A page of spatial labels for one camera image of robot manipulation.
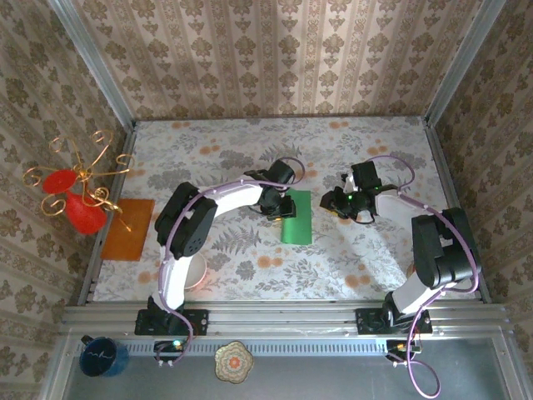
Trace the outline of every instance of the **floral coaster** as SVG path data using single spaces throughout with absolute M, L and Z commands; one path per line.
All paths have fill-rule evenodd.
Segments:
M 215 353 L 215 374 L 221 381 L 243 383 L 253 367 L 253 356 L 241 342 L 231 342 Z

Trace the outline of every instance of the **gold wire ornament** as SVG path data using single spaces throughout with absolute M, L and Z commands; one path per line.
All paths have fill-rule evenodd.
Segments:
M 116 171 L 116 172 L 96 172 L 95 171 L 97 164 L 102 160 L 104 154 L 110 148 L 113 142 L 113 139 L 114 139 L 114 133 L 113 131 L 109 129 L 99 130 L 91 135 L 92 142 L 95 145 L 103 146 L 103 149 L 98 154 L 98 156 L 94 159 L 94 161 L 88 164 L 88 166 L 86 166 L 86 163 L 82 159 L 82 156 L 79 151 L 79 147 L 76 144 L 76 141 L 74 141 L 74 139 L 70 136 L 61 135 L 61 136 L 55 137 L 48 144 L 48 148 L 50 149 L 52 153 L 60 153 L 67 149 L 68 144 L 72 145 L 72 148 L 76 156 L 76 160 L 77 160 L 77 163 L 74 164 L 70 168 L 70 171 L 73 171 L 76 175 L 76 178 L 72 186 L 75 183 L 82 184 L 83 205 L 88 206 L 88 207 L 93 207 L 93 208 L 100 207 L 106 211 L 117 212 L 119 214 L 122 214 L 121 208 L 116 203 L 112 202 L 109 199 L 110 192 L 107 187 L 104 187 L 104 186 L 96 187 L 93 190 L 90 188 L 92 186 L 91 183 L 92 183 L 93 178 L 118 175 L 122 173 L 129 173 L 135 164 L 134 157 L 131 154 L 124 153 L 124 154 L 119 154 L 118 156 L 115 157 L 115 162 L 117 163 L 119 167 L 126 167 L 123 170 Z M 44 167 L 41 165 L 30 167 L 22 175 L 22 182 L 24 183 L 24 185 L 28 187 L 37 187 L 41 184 L 42 176 L 45 171 L 55 173 L 61 170 L 57 168 L 52 168 L 52 167 Z M 67 202 L 65 198 L 63 198 L 63 194 L 65 192 L 70 191 L 72 186 L 64 190 L 63 192 L 49 193 L 41 201 L 42 213 L 46 216 L 53 217 L 65 211 Z M 121 223 L 124 225 L 124 227 L 126 228 L 126 230 L 131 232 L 131 228 L 128 225 L 126 225 L 126 223 L 121 218 L 119 219 Z

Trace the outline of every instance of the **floral tablecloth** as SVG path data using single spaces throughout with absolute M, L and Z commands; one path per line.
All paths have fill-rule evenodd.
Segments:
M 201 253 L 207 275 L 187 301 L 383 299 L 406 280 L 413 261 L 411 235 L 377 217 L 368 226 L 319 208 L 341 174 L 377 154 L 404 158 L 416 171 L 410 195 L 436 208 L 446 200 L 418 117 L 268 118 L 140 122 L 135 168 L 123 198 L 153 198 L 152 224 L 139 262 L 104 261 L 94 301 L 146 300 L 157 286 L 159 245 L 153 228 L 179 183 L 210 187 L 268 168 L 282 156 L 306 165 L 299 185 L 311 191 L 310 246 L 281 243 L 281 223 L 243 207 L 218 217 Z M 384 184 L 405 182 L 395 161 L 376 163 Z

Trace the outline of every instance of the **wall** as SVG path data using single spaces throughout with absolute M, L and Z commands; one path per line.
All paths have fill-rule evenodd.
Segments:
M 98 128 L 123 130 L 46 2 L 0 2 L 0 398 L 32 398 L 51 357 L 62 311 L 84 277 L 93 237 L 64 216 L 45 217 L 40 188 L 22 184 L 35 162 L 64 168 L 47 147 L 74 136 L 83 158 Z M 102 169 L 113 168 L 112 153 Z
M 533 2 L 506 3 L 436 130 L 533 374 Z
M 481 0 L 76 0 L 135 119 L 421 115 Z

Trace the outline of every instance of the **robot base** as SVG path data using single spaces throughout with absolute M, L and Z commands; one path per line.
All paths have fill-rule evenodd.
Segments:
M 358 308 L 356 310 L 357 333 L 360 335 L 407 334 L 413 317 L 404 317 L 391 326 L 383 317 L 382 308 Z M 416 333 L 433 333 L 430 314 L 425 310 L 416 323 Z

